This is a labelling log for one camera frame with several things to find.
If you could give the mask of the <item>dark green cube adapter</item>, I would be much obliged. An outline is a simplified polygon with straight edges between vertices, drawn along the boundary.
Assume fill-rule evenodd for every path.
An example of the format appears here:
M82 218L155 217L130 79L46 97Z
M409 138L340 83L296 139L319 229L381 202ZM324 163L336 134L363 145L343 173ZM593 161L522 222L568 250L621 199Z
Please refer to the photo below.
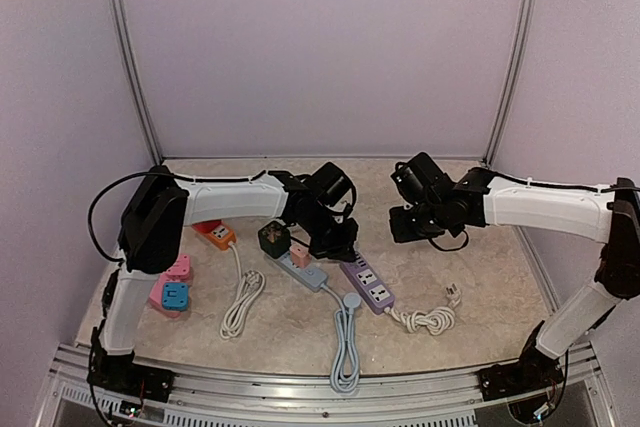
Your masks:
M272 259L279 259L291 247L289 229L277 220L273 220L258 231L261 250Z

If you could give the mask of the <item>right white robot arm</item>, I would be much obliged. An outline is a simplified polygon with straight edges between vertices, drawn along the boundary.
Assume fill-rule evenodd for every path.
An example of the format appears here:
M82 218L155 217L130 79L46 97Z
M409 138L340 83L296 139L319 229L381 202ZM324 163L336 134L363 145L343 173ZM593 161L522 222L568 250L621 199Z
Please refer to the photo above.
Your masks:
M601 244L593 277L544 321L511 380L535 389L557 359L621 301L639 294L639 189L626 178L608 186L519 179L474 167L453 181L429 158L400 162L391 175L404 199L390 210L397 243L456 237L468 227L520 226L567 233Z

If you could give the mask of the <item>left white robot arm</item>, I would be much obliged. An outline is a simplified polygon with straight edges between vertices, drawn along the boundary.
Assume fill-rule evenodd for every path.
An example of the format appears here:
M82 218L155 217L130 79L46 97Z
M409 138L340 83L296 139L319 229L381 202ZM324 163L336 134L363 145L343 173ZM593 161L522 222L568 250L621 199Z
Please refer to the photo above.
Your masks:
M312 257L355 258L353 207L335 208L355 187L331 162L312 174L263 170L231 178L190 177L156 166L112 182L96 197L132 180L139 185L120 218L118 249L100 253L116 266L118 277L92 342L102 377L118 391L133 390L140 381L133 363L135 334L153 284L177 260L184 227L235 218L279 219L307 233Z

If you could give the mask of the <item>pink plug charger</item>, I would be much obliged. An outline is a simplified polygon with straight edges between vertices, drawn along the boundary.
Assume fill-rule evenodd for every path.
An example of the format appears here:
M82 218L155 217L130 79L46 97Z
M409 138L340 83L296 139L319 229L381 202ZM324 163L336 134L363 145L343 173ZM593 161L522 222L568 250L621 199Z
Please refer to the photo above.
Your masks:
M311 256L307 247L293 242L289 249L293 264L300 269L306 269L311 263Z

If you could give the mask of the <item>orange power strip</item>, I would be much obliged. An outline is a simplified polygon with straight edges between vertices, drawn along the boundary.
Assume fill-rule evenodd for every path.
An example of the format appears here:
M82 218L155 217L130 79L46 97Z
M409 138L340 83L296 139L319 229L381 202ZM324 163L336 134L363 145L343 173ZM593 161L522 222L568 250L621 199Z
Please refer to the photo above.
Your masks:
M228 250L236 243L236 235L221 220L210 220L192 225L192 229L203 239L221 251Z

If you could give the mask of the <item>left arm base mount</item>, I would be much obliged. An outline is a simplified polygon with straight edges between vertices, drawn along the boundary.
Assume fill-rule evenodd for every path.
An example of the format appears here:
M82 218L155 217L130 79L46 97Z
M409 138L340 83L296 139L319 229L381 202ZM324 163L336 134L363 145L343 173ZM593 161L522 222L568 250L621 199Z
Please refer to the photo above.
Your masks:
M175 380L168 369L134 362L135 354L108 355L101 347L90 353L87 381L90 385L110 392L166 403Z

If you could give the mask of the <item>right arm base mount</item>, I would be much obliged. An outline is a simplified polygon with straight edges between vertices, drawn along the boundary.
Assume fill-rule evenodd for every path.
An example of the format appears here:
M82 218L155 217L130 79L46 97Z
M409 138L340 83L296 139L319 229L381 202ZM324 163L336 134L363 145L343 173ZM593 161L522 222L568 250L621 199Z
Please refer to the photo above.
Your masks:
M476 376L484 401L517 396L564 381L559 360L535 347L526 348L514 362L480 369Z

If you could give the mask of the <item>purple power strip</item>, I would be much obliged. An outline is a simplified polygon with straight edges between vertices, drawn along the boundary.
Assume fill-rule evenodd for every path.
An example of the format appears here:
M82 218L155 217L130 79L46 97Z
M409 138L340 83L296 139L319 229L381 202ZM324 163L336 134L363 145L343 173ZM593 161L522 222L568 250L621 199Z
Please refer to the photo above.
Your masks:
M395 295L369 262L359 253L354 262L339 263L340 269L375 315L384 314L395 304Z

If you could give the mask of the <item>light blue power strip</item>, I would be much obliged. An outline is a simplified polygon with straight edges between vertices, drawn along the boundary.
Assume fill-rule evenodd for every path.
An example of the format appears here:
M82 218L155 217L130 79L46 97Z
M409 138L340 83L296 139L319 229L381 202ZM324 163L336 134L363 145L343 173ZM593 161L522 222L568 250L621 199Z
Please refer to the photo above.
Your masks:
M327 286L328 274L315 264L300 268L293 262L289 253L283 254L275 262L284 272L314 293Z

